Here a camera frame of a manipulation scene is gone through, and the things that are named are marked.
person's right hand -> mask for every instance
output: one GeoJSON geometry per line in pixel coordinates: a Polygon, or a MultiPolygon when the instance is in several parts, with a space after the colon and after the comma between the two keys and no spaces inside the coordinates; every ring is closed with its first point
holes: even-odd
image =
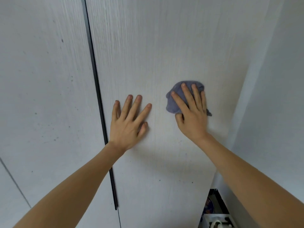
{"type": "Polygon", "coordinates": [[[189,108],[180,98],[180,96],[178,96],[175,92],[171,92],[171,96],[184,115],[183,119],[182,114],[176,114],[176,122],[181,132],[195,144],[198,144],[201,139],[206,138],[208,135],[205,92],[202,91],[200,95],[196,85],[192,84],[192,90],[195,98],[194,100],[192,94],[184,83],[181,84],[181,88],[187,99],[189,108]]]}

purple cloth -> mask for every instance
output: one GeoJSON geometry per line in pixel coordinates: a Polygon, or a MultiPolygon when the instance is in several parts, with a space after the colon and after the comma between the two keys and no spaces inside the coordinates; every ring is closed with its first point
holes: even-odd
{"type": "MultiPolygon", "coordinates": [[[[190,93],[192,94],[193,97],[194,97],[194,95],[193,95],[193,91],[192,91],[192,87],[191,87],[191,85],[193,83],[196,84],[196,86],[199,90],[199,93],[204,91],[204,85],[202,83],[198,82],[198,81],[180,81],[180,82],[176,83],[173,86],[173,88],[166,94],[166,98],[168,99],[166,110],[170,113],[173,113],[173,114],[182,113],[180,108],[178,107],[178,105],[175,103],[174,99],[171,96],[172,91],[176,92],[180,96],[180,98],[186,103],[186,105],[189,107],[188,102],[186,100],[186,97],[184,95],[184,92],[181,89],[181,84],[182,83],[186,84],[186,86],[188,87],[188,89],[189,89],[189,91],[190,91],[190,93]]],[[[207,110],[207,115],[212,116],[212,114],[209,112],[209,110],[207,110]]]]}

gray cloth corner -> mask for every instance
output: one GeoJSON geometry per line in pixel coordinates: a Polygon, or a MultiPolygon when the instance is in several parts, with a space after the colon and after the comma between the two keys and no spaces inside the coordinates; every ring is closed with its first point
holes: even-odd
{"type": "MultiPolygon", "coordinates": [[[[196,86],[199,90],[199,93],[204,91],[204,88],[205,88],[204,85],[202,83],[200,83],[199,81],[180,81],[180,82],[176,83],[173,86],[173,88],[166,94],[166,98],[168,99],[166,110],[172,114],[182,113],[180,108],[178,107],[178,105],[175,103],[174,99],[171,96],[172,91],[176,92],[180,96],[180,98],[186,103],[186,105],[189,107],[186,97],[184,95],[184,92],[181,89],[182,83],[186,84],[186,86],[188,87],[188,89],[191,92],[193,97],[194,97],[194,95],[193,95],[193,91],[192,91],[192,87],[191,87],[191,85],[193,83],[196,84],[196,86]]],[[[207,116],[212,116],[212,114],[209,112],[209,110],[207,110],[207,116]]]]}

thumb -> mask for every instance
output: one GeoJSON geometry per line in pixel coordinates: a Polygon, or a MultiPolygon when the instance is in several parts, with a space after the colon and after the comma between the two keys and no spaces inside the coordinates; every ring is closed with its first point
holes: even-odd
{"type": "Polygon", "coordinates": [[[148,130],[148,123],[147,122],[144,122],[141,127],[140,127],[140,130],[138,132],[138,135],[137,135],[137,140],[141,140],[143,138],[143,136],[145,135],[145,133],[147,132],[148,130]]]}
{"type": "Polygon", "coordinates": [[[177,126],[179,127],[179,129],[181,129],[182,126],[184,125],[183,115],[182,114],[176,114],[175,119],[176,119],[176,122],[177,122],[177,126]]]}

bare skin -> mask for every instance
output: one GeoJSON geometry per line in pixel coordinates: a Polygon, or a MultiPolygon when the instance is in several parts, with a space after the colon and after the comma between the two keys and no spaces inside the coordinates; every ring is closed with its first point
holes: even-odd
{"type": "MultiPolygon", "coordinates": [[[[205,93],[200,95],[193,85],[193,98],[183,84],[182,89],[189,108],[176,93],[172,93],[184,115],[184,119],[182,114],[175,115],[178,127],[206,153],[255,221],[261,227],[301,227],[304,224],[304,204],[217,142],[207,132],[205,93]]],[[[143,121],[152,105],[148,104],[134,119],[141,99],[138,95],[130,111],[131,95],[127,97],[121,112],[119,101],[115,102],[109,143],[41,199],[15,227],[61,228],[78,224],[112,165],[146,134],[148,123],[143,121]]]]}

